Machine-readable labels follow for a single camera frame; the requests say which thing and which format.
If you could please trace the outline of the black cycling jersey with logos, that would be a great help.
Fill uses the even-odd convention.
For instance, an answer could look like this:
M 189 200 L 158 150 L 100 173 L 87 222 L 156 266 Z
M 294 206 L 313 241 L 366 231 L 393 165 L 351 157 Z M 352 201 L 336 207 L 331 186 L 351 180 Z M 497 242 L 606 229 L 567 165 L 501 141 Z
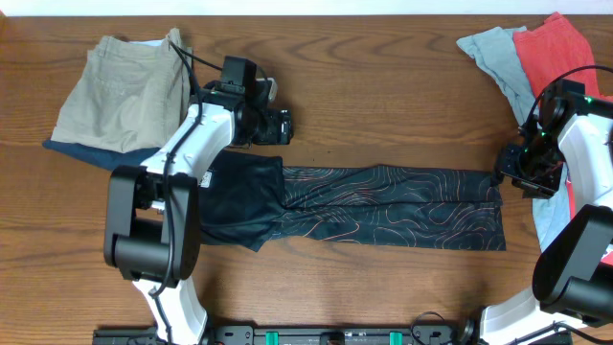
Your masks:
M 286 237 L 503 251 L 502 197 L 488 172 L 289 167 L 224 151 L 199 189 L 201 239 L 253 251 Z

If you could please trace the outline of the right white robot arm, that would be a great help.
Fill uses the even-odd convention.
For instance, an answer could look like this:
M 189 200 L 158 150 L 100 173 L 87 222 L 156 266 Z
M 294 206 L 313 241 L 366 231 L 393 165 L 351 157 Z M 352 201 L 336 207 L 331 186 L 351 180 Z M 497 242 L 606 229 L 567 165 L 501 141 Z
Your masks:
M 559 78 L 537 97 L 539 111 L 494 165 L 525 196 L 550 198 L 570 177 L 575 213 L 537 260 L 530 287 L 483 309 L 475 344 L 556 344 L 612 321 L 612 104 Z

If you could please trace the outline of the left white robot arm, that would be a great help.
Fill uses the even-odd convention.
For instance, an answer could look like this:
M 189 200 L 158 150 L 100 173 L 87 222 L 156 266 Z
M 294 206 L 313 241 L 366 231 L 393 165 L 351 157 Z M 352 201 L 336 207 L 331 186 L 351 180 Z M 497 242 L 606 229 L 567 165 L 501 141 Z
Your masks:
M 268 102 L 207 91 L 161 149 L 111 174 L 104 260 L 147 300 L 158 343 L 198 344 L 204 337 L 208 314 L 192 278 L 200 247 L 198 189 L 225 148 L 290 142 L 290 111 Z

